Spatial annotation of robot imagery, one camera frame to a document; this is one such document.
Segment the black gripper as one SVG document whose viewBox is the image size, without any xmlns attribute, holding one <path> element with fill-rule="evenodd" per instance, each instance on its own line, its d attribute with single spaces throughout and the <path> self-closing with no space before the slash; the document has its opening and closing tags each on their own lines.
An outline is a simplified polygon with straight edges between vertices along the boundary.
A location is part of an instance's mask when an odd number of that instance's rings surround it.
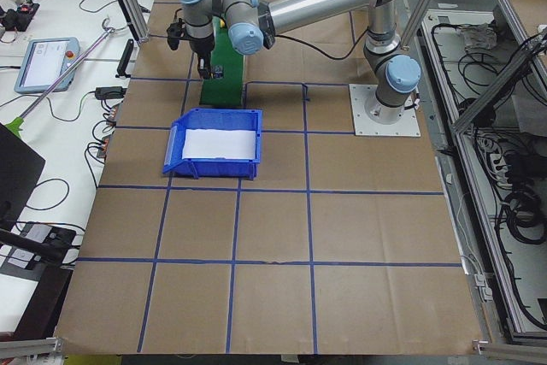
<svg viewBox="0 0 547 365">
<path fill-rule="evenodd" d="M 204 26 L 186 24 L 191 49 L 198 54 L 197 71 L 201 79 L 211 78 L 211 52 L 214 49 L 214 27 L 212 22 Z"/>
</svg>

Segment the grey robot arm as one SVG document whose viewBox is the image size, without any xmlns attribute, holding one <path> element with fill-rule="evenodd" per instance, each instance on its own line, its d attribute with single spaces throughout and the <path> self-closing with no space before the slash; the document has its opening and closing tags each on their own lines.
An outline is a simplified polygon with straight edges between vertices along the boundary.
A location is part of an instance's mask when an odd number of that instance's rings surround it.
<svg viewBox="0 0 547 365">
<path fill-rule="evenodd" d="M 395 0 L 180 0 L 182 17 L 167 29 L 168 45 L 186 41 L 198 56 L 202 78 L 212 75 L 213 19 L 224 19 L 232 48 L 243 56 L 271 48 L 283 33 L 354 9 L 368 8 L 364 54 L 378 79 L 373 98 L 381 108 L 399 109 L 417 87 L 421 68 L 401 53 Z"/>
</svg>

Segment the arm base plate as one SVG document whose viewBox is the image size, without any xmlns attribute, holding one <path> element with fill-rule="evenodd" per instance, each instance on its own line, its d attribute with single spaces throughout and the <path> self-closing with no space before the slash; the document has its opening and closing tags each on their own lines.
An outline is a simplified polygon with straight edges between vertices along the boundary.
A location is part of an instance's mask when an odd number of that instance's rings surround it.
<svg viewBox="0 0 547 365">
<path fill-rule="evenodd" d="M 382 105 L 377 85 L 349 84 L 350 103 L 357 137 L 419 138 L 420 127 L 411 97 L 398 108 Z"/>
</svg>

